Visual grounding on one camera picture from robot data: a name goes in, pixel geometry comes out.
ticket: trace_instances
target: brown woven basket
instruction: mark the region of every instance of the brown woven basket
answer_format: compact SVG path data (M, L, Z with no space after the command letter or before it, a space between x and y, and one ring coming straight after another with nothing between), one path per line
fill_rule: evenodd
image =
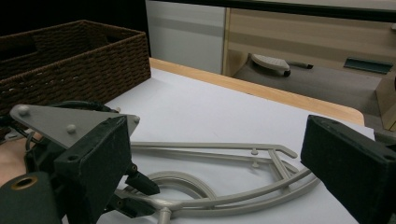
M75 21L0 36L0 116L17 104L104 104L148 78L143 32Z

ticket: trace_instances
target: table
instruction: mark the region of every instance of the table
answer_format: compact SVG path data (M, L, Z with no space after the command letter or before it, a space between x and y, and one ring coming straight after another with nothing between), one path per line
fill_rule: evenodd
M155 59L150 59L150 63L152 78L107 103L113 108L119 106L121 113L135 114L141 118L131 136L133 142L266 143L279 144L299 153L304 138L306 117L318 113L284 105L268 98L278 101L286 98L284 100L287 102L287 99L293 96L295 101L302 99L304 102L298 104L299 106L313 110L321 108L318 105L327 108L338 107L334 111L338 111L339 116L342 115L341 111L346 109L344 106L327 105L325 102L289 95L283 91L261 89L250 83L173 63ZM373 130L359 125L362 124L362 119L356 119L354 115L346 113L337 120L343 120L342 122L349 127L373 138ZM246 151L238 151L235 154L244 155ZM282 160L288 159L283 155L280 156ZM146 155L134 150L133 162L137 164L140 172L146 175L159 171L187 172L205 181L218 195L256 188L258 185L268 184L269 180L265 166L261 165L258 169L253 169L249 163L200 161L187 157L181 159L161 153ZM302 167L299 159L288 162L296 167ZM164 189L162 195L156 197L175 196L177 199L186 198L185 195L177 194L170 189ZM111 212L103 215L98 223L156 223L156 221L155 216L129 219L119 213ZM289 223L292 221L356 223L321 184L302 197L263 211L232 217L178 217L173 219L172 223Z

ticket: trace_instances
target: white tabletop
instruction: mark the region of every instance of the white tabletop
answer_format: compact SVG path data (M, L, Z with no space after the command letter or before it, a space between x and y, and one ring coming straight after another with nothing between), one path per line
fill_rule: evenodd
M314 113L161 70L151 71L151 79L107 104L113 108L120 107L123 114L141 118L132 141L261 143L282 145L301 152L306 118ZM351 123L346 125L374 138L371 129ZM290 163L303 167L299 161L297 158ZM171 170L195 175L218 195L268 184L265 183L268 178L262 178L268 175L265 167L254 169L251 165L232 162L180 160L138 153L133 153L133 162L146 175ZM157 197L184 199L186 196L165 189ZM259 212L231 217L172 219L172 223L225 222L356 223L323 184L297 199ZM101 216L98 223L157 223L157 217L129 219L111 212Z

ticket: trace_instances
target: white wall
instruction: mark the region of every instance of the white wall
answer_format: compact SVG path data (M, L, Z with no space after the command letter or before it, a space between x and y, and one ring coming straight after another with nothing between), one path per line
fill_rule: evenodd
M146 4L153 58L221 74L225 8Z

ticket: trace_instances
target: hole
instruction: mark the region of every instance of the hole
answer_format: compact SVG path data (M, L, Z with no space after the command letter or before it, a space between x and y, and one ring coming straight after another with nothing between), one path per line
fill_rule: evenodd
M78 159L78 156L77 156L77 155L69 156L69 157L67 157L67 159L68 159L69 161L75 161L75 160Z
M27 188L30 188L31 186L33 186L33 184L35 184L35 182L37 182L36 176L28 176L28 177L22 178L22 179L18 180L17 182L15 182L11 186L11 188L15 189L15 190L27 189Z
M396 161L396 158L392 156L384 156L384 158L387 159L388 161Z

